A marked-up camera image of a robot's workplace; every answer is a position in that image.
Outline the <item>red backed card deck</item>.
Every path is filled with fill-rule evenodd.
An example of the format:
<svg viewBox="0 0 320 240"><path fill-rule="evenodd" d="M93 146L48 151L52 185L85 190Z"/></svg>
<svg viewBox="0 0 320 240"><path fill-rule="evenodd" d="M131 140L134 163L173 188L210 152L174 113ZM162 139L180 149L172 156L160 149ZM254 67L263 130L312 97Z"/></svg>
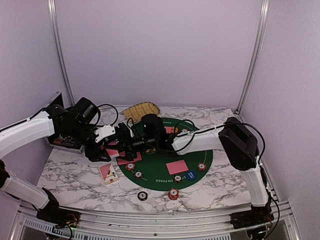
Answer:
<svg viewBox="0 0 320 240"><path fill-rule="evenodd" d="M113 159L120 156L120 152L117 149L110 148L110 146L116 145L116 142L111 142L107 145L107 147L104 147L108 155Z"/></svg>

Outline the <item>black poker chip stack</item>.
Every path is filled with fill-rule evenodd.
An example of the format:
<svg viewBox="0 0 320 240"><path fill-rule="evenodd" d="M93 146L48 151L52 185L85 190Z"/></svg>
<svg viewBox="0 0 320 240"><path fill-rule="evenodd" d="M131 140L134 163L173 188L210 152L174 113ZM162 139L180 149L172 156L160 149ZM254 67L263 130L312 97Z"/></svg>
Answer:
<svg viewBox="0 0 320 240"><path fill-rule="evenodd" d="M145 191L140 191L140 192L137 194L137 198L138 198L140 201L145 201L145 200L148 198L148 194L147 194Z"/></svg>

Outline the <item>red poker chip stack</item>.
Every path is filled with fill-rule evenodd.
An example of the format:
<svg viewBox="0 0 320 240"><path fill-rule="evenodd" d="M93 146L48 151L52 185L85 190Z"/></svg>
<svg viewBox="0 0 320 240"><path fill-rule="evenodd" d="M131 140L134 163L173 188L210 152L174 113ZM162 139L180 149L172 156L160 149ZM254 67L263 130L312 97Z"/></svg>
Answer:
<svg viewBox="0 0 320 240"><path fill-rule="evenodd" d="M177 200L179 197L179 190L176 189L176 188L171 188L169 191L168 191L168 198L170 200Z"/></svg>

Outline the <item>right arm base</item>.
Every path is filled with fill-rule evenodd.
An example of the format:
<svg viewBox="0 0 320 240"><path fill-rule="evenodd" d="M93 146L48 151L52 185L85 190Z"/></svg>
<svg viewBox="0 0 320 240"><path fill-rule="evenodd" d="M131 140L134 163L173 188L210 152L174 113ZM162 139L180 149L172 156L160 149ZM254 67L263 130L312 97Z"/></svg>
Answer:
<svg viewBox="0 0 320 240"><path fill-rule="evenodd" d="M273 221L274 215L271 208L272 198L269 197L265 206L251 205L250 210L235 212L230 215L230 224L234 229L251 227Z"/></svg>

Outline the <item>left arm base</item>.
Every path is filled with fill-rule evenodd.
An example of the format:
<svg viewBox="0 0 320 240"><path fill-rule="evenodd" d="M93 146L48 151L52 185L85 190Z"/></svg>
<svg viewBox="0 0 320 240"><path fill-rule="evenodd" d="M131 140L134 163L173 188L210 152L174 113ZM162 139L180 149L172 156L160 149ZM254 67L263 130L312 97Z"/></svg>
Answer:
<svg viewBox="0 0 320 240"><path fill-rule="evenodd" d="M40 220L54 223L57 228L76 227L79 222L80 213L74 210L60 208L58 200L47 189L43 189L48 195L49 202L44 208L37 210L36 217Z"/></svg>

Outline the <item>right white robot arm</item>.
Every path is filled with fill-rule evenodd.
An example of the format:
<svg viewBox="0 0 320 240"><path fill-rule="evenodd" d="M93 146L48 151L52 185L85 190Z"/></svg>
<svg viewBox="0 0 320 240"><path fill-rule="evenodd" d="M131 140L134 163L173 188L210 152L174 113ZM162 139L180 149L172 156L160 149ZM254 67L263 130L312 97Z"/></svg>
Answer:
<svg viewBox="0 0 320 240"><path fill-rule="evenodd" d="M270 194L253 126L229 117L220 126L197 129L183 120L148 114L138 124L120 123L116 133L125 161L121 169L149 190L183 189L198 182L213 163L214 151L223 149L247 185L254 207L247 219L258 224L267 216Z"/></svg>

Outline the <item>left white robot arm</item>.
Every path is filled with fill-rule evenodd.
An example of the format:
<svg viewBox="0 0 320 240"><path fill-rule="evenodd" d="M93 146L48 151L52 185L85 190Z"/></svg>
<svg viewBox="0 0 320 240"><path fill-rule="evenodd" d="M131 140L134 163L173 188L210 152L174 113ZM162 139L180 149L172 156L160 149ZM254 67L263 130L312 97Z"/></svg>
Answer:
<svg viewBox="0 0 320 240"><path fill-rule="evenodd" d="M99 172L101 162L84 153L52 148L45 139L33 141L3 158L6 170L20 180L48 189L61 206L105 211L109 189Z"/></svg>

